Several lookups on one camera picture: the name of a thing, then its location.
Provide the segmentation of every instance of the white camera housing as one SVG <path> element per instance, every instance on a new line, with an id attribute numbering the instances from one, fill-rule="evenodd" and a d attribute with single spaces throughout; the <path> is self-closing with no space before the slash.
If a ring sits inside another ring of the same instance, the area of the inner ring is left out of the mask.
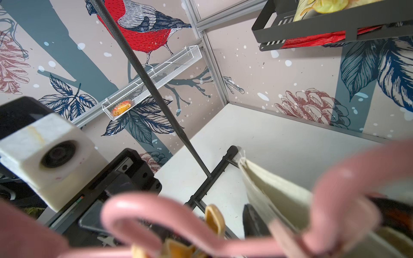
<path id="1" fill-rule="evenodd" d="M 69 141 L 74 155 L 49 168 L 42 159 Z M 54 211 L 59 211 L 106 165 L 95 144 L 76 126 L 51 113 L 0 140 L 0 162 L 25 181 Z"/>

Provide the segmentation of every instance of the metal rod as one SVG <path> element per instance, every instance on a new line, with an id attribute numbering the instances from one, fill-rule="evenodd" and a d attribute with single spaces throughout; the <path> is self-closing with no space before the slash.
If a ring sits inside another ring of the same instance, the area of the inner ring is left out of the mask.
<path id="1" fill-rule="evenodd" d="M 200 201 L 198 201 L 198 200 L 195 200 L 195 204 L 198 206 L 198 208 L 199 208 L 203 213 L 205 213 L 206 205 L 205 205 L 205 206 L 202 205 L 202 203 L 200 203 Z"/>
<path id="2" fill-rule="evenodd" d="M 164 99 L 162 98 L 159 91 L 156 89 L 154 83 L 149 78 L 142 64 L 139 62 L 139 59 L 136 57 L 135 53 L 133 52 L 131 46 L 128 44 L 125 37 L 122 35 L 122 32 L 119 29 L 118 25 L 113 20 L 109 11 L 106 9 L 104 3 L 101 0 L 90 0 L 90 2 L 92 3 L 93 7 L 96 9 L 97 14 L 102 18 L 104 24 L 108 28 L 109 32 L 112 34 L 113 38 L 116 40 L 116 42 L 121 47 L 122 51 L 125 53 L 129 62 L 131 62 L 131 65 L 133 66 L 133 68 L 136 70 L 136 72 L 142 79 L 142 82 L 146 85 L 146 88 L 148 88 L 148 91 L 151 93 L 152 97 L 155 99 L 155 101 L 159 105 L 160 109 L 163 111 L 166 118 L 171 123 L 178 137 L 182 140 L 182 142 L 188 148 L 192 156 L 194 156 L 195 160 L 198 162 L 199 166 L 202 168 L 206 176 L 208 178 L 212 178 L 211 173 L 208 171 L 201 157 L 195 151 L 188 136 L 185 134 L 185 132 L 179 125 L 178 121 L 176 120 L 175 116 L 172 114 L 172 112 L 166 105 Z"/>
<path id="3" fill-rule="evenodd" d="M 227 159 L 227 161 L 228 161 L 229 164 L 232 164 L 233 166 L 238 168 L 238 164 L 235 161 L 233 161 L 232 159 Z"/>

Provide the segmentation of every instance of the white wire basket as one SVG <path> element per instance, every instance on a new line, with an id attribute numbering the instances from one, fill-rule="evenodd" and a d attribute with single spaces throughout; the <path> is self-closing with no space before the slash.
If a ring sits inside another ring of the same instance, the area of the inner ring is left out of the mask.
<path id="1" fill-rule="evenodd" d="M 168 61 L 151 69 L 148 75 L 155 84 L 156 89 L 159 89 L 201 58 L 202 54 L 197 45 L 185 47 L 184 50 L 172 56 Z M 102 109 L 112 121 L 115 121 L 148 96 L 150 96 L 150 93 L 139 78 L 117 94 L 106 99 L 102 103 Z M 126 100 L 131 102 L 131 107 L 118 116 L 112 115 L 112 110 Z"/>

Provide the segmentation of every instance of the red package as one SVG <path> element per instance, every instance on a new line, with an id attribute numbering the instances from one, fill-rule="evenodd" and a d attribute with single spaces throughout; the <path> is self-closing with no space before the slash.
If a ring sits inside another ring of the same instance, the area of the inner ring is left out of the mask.
<path id="1" fill-rule="evenodd" d="M 360 28 L 357 31 L 357 35 L 364 34 L 375 29 L 381 28 L 382 26 L 373 26 L 373 27 L 366 27 Z M 283 48 L 291 48 L 291 47 L 314 47 L 314 46 L 321 46 L 330 43 L 336 43 L 346 38 L 346 31 L 337 31 L 325 34 L 319 34 L 314 36 L 307 36 L 301 38 L 291 38 L 287 39 L 284 45 L 281 47 Z"/>

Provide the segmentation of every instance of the bird leg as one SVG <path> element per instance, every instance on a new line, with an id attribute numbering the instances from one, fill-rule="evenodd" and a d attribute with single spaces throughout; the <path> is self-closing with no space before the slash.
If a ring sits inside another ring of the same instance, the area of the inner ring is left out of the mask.
<path id="1" fill-rule="evenodd" d="M 151 57 L 151 53 L 152 53 L 152 51 L 149 52 L 149 53 L 146 53 L 146 63 L 143 66 L 150 66 L 153 69 L 154 67 L 149 64 L 149 58 Z"/>
<path id="2" fill-rule="evenodd" d="M 168 47 L 168 43 L 165 43 L 164 46 L 167 48 L 167 50 L 169 50 L 169 53 L 171 53 L 171 55 L 173 55 L 172 51 L 171 51 L 171 50 L 169 49 L 169 47 Z"/>

